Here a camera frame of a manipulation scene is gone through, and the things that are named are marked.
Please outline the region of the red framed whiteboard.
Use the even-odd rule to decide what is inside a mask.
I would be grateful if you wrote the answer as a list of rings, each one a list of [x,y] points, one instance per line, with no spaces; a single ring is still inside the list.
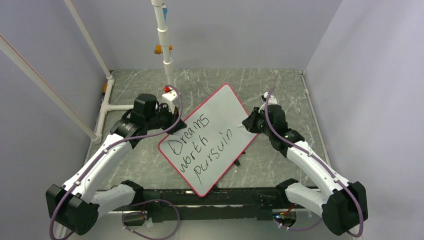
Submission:
[[[164,137],[158,150],[199,197],[206,196],[256,138],[232,86],[220,86],[184,120],[185,129]]]

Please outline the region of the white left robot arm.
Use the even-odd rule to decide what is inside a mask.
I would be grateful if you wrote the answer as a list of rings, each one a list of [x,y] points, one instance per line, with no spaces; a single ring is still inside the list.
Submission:
[[[144,201],[144,188],[125,180],[116,187],[98,193],[107,174],[146,138],[174,134],[186,128],[182,117],[181,94],[174,87],[162,95],[141,93],[114,123],[97,152],[62,185],[52,184],[46,191],[50,217],[49,235],[55,239],[54,224],[58,223],[77,235],[86,234],[98,218],[120,207],[139,209]]]

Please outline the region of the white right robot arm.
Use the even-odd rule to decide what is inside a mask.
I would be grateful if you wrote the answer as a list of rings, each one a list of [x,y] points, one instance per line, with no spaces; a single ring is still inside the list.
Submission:
[[[305,138],[289,128],[285,112],[278,104],[254,107],[241,124],[253,134],[264,134],[272,147],[295,163],[319,189],[315,191],[290,178],[276,186],[276,203],[287,208],[300,205],[321,217],[335,235],[350,233],[356,226],[362,234],[368,219],[367,194],[359,182],[341,176],[312,150]]]

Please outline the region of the orange pipe clamp knob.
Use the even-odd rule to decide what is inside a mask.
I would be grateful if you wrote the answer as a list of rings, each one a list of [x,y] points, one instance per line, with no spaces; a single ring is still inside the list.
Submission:
[[[173,46],[172,45],[169,45],[168,46],[168,49],[169,49],[169,52],[171,52],[173,50]],[[163,48],[162,48],[161,45],[158,45],[158,44],[155,45],[152,50],[153,50],[153,53],[156,54],[156,55],[163,54]]]

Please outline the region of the white slanted corner pipe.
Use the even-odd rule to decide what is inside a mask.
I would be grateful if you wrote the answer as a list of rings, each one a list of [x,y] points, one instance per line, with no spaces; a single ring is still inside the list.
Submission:
[[[73,4],[71,0],[64,0],[64,3],[66,7],[68,8],[71,16],[73,17],[77,27],[79,28],[80,32],[82,33],[82,36],[84,37],[86,43],[88,44],[88,47],[92,51],[94,57],[96,58],[99,66],[101,67],[106,83],[103,86],[103,100],[100,105],[100,110],[98,114],[98,119],[96,123],[96,127],[94,130],[94,138],[91,140],[94,144],[99,144],[102,141],[103,138],[103,127],[105,124],[105,119],[108,112],[111,111],[126,111],[131,109],[132,105],[112,105],[110,104],[110,97],[113,90],[113,86],[115,84],[114,76],[109,71],[108,67],[106,66],[102,56],[100,55],[95,43],[93,42],[88,30],[86,29],[80,15],[78,14],[78,11]]]

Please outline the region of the white vertical pvc pipe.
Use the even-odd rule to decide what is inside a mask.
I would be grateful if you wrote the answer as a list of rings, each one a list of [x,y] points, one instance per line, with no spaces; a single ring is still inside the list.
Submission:
[[[154,7],[155,18],[157,22],[157,34],[159,44],[161,46],[161,52],[163,57],[164,71],[167,77],[167,83],[174,85],[174,66],[171,58],[170,41],[168,27],[165,21],[164,14],[164,1],[163,0],[151,0],[151,4]]]

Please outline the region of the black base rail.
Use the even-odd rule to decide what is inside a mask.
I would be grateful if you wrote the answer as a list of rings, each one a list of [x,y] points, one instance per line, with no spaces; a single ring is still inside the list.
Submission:
[[[213,188],[200,197],[191,189],[146,189],[126,210],[141,211],[155,223],[171,220],[255,219],[287,215],[294,204],[280,199],[274,187]]]

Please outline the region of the white red wall trim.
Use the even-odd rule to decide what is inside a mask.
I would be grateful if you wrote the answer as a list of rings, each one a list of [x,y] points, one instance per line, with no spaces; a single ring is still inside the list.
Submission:
[[[0,35],[0,50],[52,100],[93,143],[98,144],[101,142],[101,137],[88,127],[88,125],[2,35]]]

